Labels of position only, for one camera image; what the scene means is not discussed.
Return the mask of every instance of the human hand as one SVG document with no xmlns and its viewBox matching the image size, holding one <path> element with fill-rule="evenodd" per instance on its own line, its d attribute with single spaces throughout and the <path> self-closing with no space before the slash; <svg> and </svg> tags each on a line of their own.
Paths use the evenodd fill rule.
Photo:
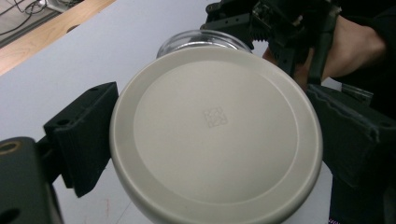
<svg viewBox="0 0 396 224">
<path fill-rule="evenodd" d="M 295 67 L 294 79 L 304 90 L 314 53 L 314 49 L 309 50 L 305 63 L 296 64 Z M 264 52 L 262 57 L 276 64 L 276 60 L 269 49 Z M 385 58 L 386 44 L 373 28 L 358 25 L 339 16 L 322 80 L 327 77 L 348 75 L 360 68 L 381 63 Z"/>
</svg>

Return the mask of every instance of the black plastic part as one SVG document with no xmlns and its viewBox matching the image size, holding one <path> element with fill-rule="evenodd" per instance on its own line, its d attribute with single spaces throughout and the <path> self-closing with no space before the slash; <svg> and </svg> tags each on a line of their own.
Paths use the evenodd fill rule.
<svg viewBox="0 0 396 224">
<path fill-rule="evenodd" d="M 1 224 L 63 223 L 33 139 L 0 142 L 0 171 Z"/>
<path fill-rule="evenodd" d="M 47 162 L 47 176 L 53 176 L 51 169 L 60 169 L 78 197 L 95 187 L 110 159 L 109 125 L 117 99 L 115 82 L 91 88 L 44 125 L 55 150 L 49 152 L 55 160 Z M 46 145 L 46 139 L 40 142 Z"/>
<path fill-rule="evenodd" d="M 396 120 L 326 87 L 308 85 L 321 126 L 323 160 L 353 189 L 384 183 L 396 148 Z"/>
</svg>

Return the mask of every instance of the mounting hole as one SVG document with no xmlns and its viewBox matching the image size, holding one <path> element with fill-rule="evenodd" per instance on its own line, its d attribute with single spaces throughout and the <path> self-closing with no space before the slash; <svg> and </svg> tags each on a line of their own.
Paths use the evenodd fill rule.
<svg viewBox="0 0 396 224">
<path fill-rule="evenodd" d="M 9 152 L 17 150 L 20 146 L 20 142 L 7 142 L 0 146 L 0 155 L 7 154 Z"/>
<path fill-rule="evenodd" d="M 70 123 L 69 119 L 61 119 L 57 122 L 58 125 L 64 126 L 66 124 Z"/>
<path fill-rule="evenodd" d="M 0 224 L 8 224 L 18 218 L 21 211 L 18 208 L 11 208 L 0 214 Z"/>
</svg>

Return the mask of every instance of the cable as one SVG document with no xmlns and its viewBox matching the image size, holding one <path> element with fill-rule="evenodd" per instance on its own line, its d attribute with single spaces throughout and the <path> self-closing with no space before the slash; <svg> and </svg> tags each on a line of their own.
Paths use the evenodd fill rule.
<svg viewBox="0 0 396 224">
<path fill-rule="evenodd" d="M 8 11 L 10 11 L 12 8 L 14 8 L 17 4 L 14 4 L 14 5 L 12 5 L 11 7 L 7 8 L 6 10 L 2 11 L 2 12 L 0 13 L 0 16 L 3 16 L 4 14 L 6 14 Z"/>
<path fill-rule="evenodd" d="M 24 21 L 23 21 L 20 25 L 18 25 L 17 27 L 15 27 L 15 28 L 13 28 L 13 29 L 11 29 L 11 30 L 5 31 L 5 32 L 3 32 L 3 33 L 0 33 L 0 35 L 6 35 L 6 34 L 9 34 L 9 33 L 13 32 L 13 31 L 18 30 L 18 29 L 21 28 L 26 22 L 28 22 L 28 21 L 30 20 L 30 18 L 32 17 L 33 14 L 36 14 L 36 13 L 42 11 L 46 6 L 47 6 L 47 2 L 46 2 L 46 4 L 45 4 L 43 7 L 41 7 L 38 11 L 33 12 L 34 7 L 39 7 L 39 0 L 34 1 L 33 3 L 29 4 L 29 5 L 25 8 L 25 10 L 23 11 L 23 12 L 27 13 L 27 10 L 30 9 L 30 12 L 27 13 L 29 16 L 26 18 L 26 20 L 24 20 Z"/>
</svg>

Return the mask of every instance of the black metal bracket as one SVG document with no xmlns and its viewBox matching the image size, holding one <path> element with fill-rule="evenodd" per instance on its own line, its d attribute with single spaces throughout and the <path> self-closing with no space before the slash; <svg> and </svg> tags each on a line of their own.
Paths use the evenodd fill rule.
<svg viewBox="0 0 396 224">
<path fill-rule="evenodd" d="M 115 82 L 85 91 L 44 125 L 46 136 L 0 142 L 0 223 L 63 223 L 52 189 L 62 175 L 78 197 L 90 192 L 110 159 Z"/>
</svg>

